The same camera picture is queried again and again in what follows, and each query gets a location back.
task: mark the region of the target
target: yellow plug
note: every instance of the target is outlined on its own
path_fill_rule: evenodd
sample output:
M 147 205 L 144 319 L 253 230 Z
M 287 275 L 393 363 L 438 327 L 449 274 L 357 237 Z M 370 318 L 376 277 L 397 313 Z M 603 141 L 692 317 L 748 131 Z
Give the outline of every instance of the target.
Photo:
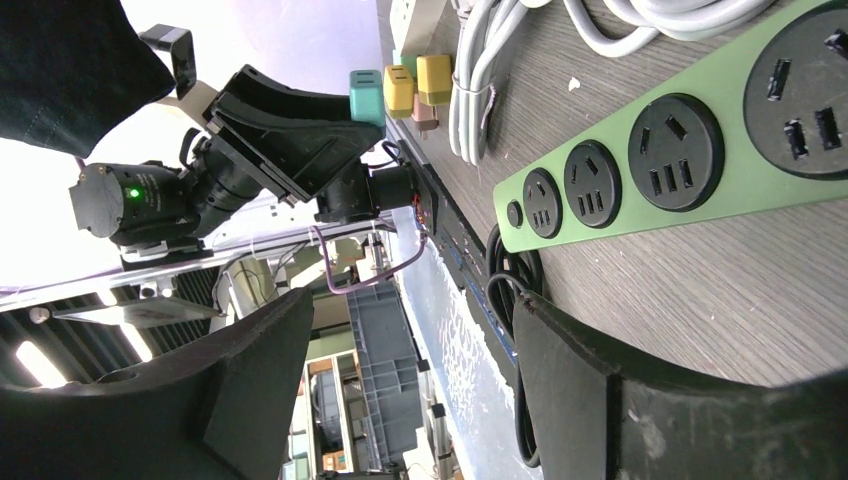
M 421 102 L 434 107 L 449 104 L 453 89 L 450 55 L 418 57 L 417 66 Z
M 403 65 L 386 67 L 383 75 L 383 97 L 390 117 L 412 116 L 412 108 L 415 104 L 415 80 L 412 79 L 408 68 Z

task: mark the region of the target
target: black cloth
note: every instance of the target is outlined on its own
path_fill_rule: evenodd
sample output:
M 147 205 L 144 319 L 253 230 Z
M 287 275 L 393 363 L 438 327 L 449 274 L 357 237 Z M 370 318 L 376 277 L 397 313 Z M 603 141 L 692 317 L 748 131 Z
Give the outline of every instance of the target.
M 174 87 L 118 0 L 0 1 L 0 136 L 88 157 Z

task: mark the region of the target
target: metal bracket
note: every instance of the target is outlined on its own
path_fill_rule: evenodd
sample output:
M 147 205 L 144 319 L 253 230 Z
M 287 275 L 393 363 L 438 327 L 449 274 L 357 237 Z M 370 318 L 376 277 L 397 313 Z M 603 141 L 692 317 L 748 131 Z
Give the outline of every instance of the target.
M 194 41 L 191 31 L 169 25 L 154 25 L 138 37 L 153 50 L 169 52 L 177 82 L 177 99 L 182 100 L 197 83 L 197 65 L 194 62 Z

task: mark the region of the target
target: cardboard box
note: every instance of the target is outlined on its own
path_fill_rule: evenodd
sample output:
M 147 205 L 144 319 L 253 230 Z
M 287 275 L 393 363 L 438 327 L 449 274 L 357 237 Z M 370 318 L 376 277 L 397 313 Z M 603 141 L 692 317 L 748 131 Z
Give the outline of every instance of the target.
M 344 452 L 324 454 L 324 471 L 340 472 L 347 468 Z
M 333 454 L 333 458 L 336 460 L 336 469 L 338 471 L 347 469 L 347 462 L 345 461 L 344 452 L 336 452 Z
M 336 458 L 332 453 L 324 454 L 324 471 L 334 472 L 336 470 Z
M 309 374 L 315 375 L 316 373 L 326 372 L 327 370 L 333 369 L 333 360 L 327 358 L 325 360 L 318 360 L 317 362 L 312 362 L 309 364 Z

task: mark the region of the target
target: teal plug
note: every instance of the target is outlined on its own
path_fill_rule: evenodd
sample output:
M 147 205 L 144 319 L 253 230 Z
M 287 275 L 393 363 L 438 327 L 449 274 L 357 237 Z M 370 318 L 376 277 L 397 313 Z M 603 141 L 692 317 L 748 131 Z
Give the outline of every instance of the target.
M 383 78 L 377 70 L 350 72 L 350 118 L 378 127 L 386 126 Z

